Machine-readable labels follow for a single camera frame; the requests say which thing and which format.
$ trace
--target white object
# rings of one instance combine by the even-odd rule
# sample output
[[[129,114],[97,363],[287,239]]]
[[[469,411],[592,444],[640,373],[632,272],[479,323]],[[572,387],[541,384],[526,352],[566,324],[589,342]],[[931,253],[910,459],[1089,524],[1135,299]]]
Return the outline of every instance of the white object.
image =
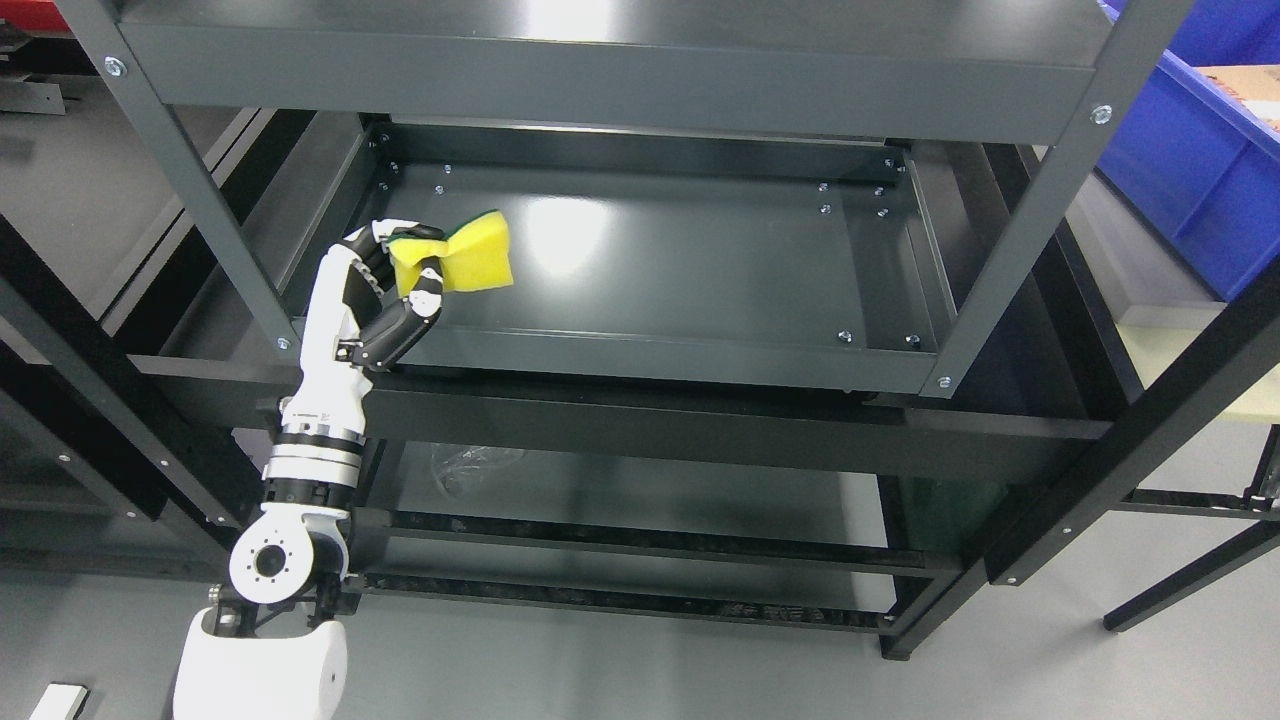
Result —
[[[302,384],[284,406],[284,425],[330,425],[360,434],[365,432],[362,402],[372,383],[360,368],[334,359],[339,340],[360,337],[351,307],[342,302],[347,273],[358,261],[358,255],[340,245],[330,247],[320,261],[302,333],[298,360]]]
[[[28,720],[72,720],[84,705],[86,697],[88,688],[83,685],[49,683]]]
[[[328,538],[338,547],[342,553],[338,578],[347,577],[349,556],[338,520],[347,519],[348,511],[292,502],[264,502],[262,511],[236,541],[228,560],[232,585],[244,600],[271,605],[301,591],[315,565],[312,536]],[[271,546],[284,552],[284,566],[274,575],[264,575],[257,568],[257,555]]]
[[[297,638],[219,638],[196,614],[178,665],[174,720],[329,720],[347,683],[347,632],[321,623]]]

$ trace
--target plastic bag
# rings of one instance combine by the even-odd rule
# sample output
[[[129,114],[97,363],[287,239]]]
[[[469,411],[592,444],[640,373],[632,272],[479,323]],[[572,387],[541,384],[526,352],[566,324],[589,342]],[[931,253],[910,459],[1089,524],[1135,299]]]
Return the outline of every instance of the plastic bag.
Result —
[[[484,484],[494,471],[515,464],[524,450],[484,445],[433,445],[431,477],[440,492],[463,497]]]

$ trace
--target blue plastic bin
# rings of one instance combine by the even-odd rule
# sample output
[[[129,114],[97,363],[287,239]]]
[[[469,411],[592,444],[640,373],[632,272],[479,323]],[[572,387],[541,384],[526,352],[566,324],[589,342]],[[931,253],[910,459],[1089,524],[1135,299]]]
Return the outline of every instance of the blue plastic bin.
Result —
[[[1226,300],[1280,254],[1280,133],[1192,67],[1240,64],[1280,64],[1280,3],[1201,0],[1098,161]]]

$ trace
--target metal beam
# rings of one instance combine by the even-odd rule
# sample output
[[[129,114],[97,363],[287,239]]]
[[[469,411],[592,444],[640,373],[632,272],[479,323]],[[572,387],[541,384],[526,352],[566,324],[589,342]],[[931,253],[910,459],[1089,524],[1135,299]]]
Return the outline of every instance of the metal beam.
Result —
[[[1280,259],[1001,538],[988,556],[991,580],[1025,580],[1277,363]]]
[[[1280,524],[1258,523],[1107,612],[1102,624],[1108,630],[1123,633],[1276,547],[1280,547]]]
[[[257,471],[225,433],[197,428],[129,363],[18,232],[0,217],[5,320],[111,423],[182,498],[239,527],[261,495]]]
[[[105,70],[102,79],[187,211],[196,219],[210,250],[266,333],[266,340],[276,347],[276,338],[282,338],[280,351],[285,356],[296,356],[298,337],[275,286],[246,245],[239,223],[200,152],[182,129],[182,123],[173,109],[156,96],[147,79],[150,68],[143,69],[120,36],[114,4],[109,0],[63,0],[58,9],[95,64]],[[275,102],[262,105],[282,106]]]
[[[1280,511],[1252,507],[1236,495],[1216,492],[1184,492],[1138,488],[1125,496],[1115,510],[1152,512],[1156,515],[1193,515],[1198,518],[1239,518],[1243,520],[1280,521]]]
[[[193,421],[256,427],[293,368],[134,356]],[[381,374],[367,434],[463,445],[1030,483],[1107,423],[861,405],[840,392],[617,382],[508,372]]]
[[[780,625],[851,633],[890,633],[890,623],[881,612],[771,605],[732,600],[672,597],[630,592],[595,591],[513,583],[460,580],[367,573],[347,582],[344,589],[364,594],[401,594],[436,600],[467,600],[498,605],[526,605],[593,610],[622,615],[650,615],[689,620],[718,620],[751,625]]]
[[[922,395],[955,393],[1193,4],[1133,0],[1125,8],[1066,131],[1036,173],[960,307]]]
[[[960,571],[959,559],[947,555],[856,544],[474,518],[403,510],[387,511],[367,507],[357,509],[353,521],[357,525],[356,532],[360,534],[364,534],[366,529],[372,529],[403,538],[916,578],[950,578]]]
[[[1258,459],[1258,469],[1253,473],[1253,482],[1244,489],[1244,496],[1267,509],[1280,497],[1280,425],[1271,425]]]
[[[0,510],[20,512],[70,512],[73,515],[114,515],[93,493],[79,486],[44,483],[0,483]]]
[[[282,0],[270,15],[201,0],[131,5],[120,32],[169,104],[1053,143],[1106,18],[1080,0],[1016,5],[970,1],[960,20],[929,0],[663,0],[584,26],[518,0]]]

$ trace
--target black metal frame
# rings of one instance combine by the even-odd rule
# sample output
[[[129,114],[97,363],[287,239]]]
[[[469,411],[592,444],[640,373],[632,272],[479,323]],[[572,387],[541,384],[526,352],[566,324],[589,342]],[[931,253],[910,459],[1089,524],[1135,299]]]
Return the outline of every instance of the black metal frame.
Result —
[[[942,588],[955,579],[961,568],[959,557],[892,547],[356,509],[353,555],[360,552],[361,543],[379,537],[874,573],[893,575],[895,580],[914,580],[896,583],[897,601],[886,612],[431,578],[392,574],[376,569],[367,571],[361,569],[361,574],[346,585],[347,591],[357,593],[573,607],[631,615],[874,633],[881,637],[896,635],[910,626],[928,610]]]
[[[998,234],[1000,225],[1009,220],[1009,208],[1016,205],[1034,174],[1036,160],[1025,150],[991,146],[979,165],[986,168],[983,177],[1004,201],[1004,208],[997,208],[989,218]],[[1149,469],[1280,359],[1276,332],[1280,263],[1272,264],[1140,397],[1065,224],[1037,265],[1033,282],[1043,286],[1036,300],[1055,332],[1071,333],[1082,341],[1070,347],[1066,361],[1092,420],[956,411],[937,401],[893,397],[863,404],[861,398],[836,392],[448,369],[379,377],[367,398],[369,433],[387,439],[881,475],[886,548],[404,512],[387,515],[384,530],[454,542],[571,546],[887,573],[895,577],[897,592],[897,602],[887,612],[374,570],[347,589],[868,632],[881,635],[884,657],[906,660],[983,584],[1020,584],[1111,509],[1265,514],[1256,507],[1249,510],[1245,500],[1235,506],[1219,497],[1174,493],[1157,497],[1151,495],[1156,491],[1135,491],[1135,487]],[[201,427],[257,425],[257,401],[292,392],[297,370],[179,357],[125,357],[6,223],[0,224],[0,301],[5,318],[24,340],[159,474],[151,491],[160,488],[165,502],[159,512],[148,511],[147,516],[161,521],[186,516],[183,523],[214,539],[218,550],[210,555],[218,555],[229,537],[209,518],[223,518],[219,521],[233,525],[242,523],[256,500],[257,482],[225,436]],[[42,442],[51,447],[47,438]],[[920,452],[922,447],[929,452]],[[1069,470],[1060,475],[1060,468]],[[366,473],[366,491],[371,475]],[[895,475],[996,480],[1010,486],[1011,492],[961,555],[933,556],[910,548],[901,502],[890,482]],[[1262,480],[1254,483],[1260,489],[1266,477],[1270,475],[1260,474]],[[110,478],[108,482],[119,487]],[[366,510],[357,518],[365,525],[361,530],[357,523],[358,539],[362,532],[369,532],[367,519],[372,515]],[[467,529],[457,529],[456,521]],[[1230,550],[1243,557],[1242,552],[1262,547],[1260,538],[1265,534],[1256,530]],[[74,559],[20,551],[0,553],[0,565],[86,568]],[[104,561],[100,568],[146,574],[145,565],[122,560]],[[161,574],[177,573],[170,569]]]
[[[191,425],[138,373],[40,256],[0,217],[0,306],[55,370],[4,352],[6,420],[59,457],[108,507],[164,523],[220,557],[259,496],[257,473],[230,437]]]
[[[1277,524],[1280,511],[1272,510],[1276,497],[1280,496],[1280,488],[1276,486],[1277,469],[1280,469],[1280,425],[1271,425],[1253,482],[1239,497],[1158,489],[1135,489],[1129,493],[1116,507],[1117,510],[1260,521],[1143,591],[1138,597],[1107,612],[1102,624],[1108,630],[1123,633],[1280,547],[1280,524]]]

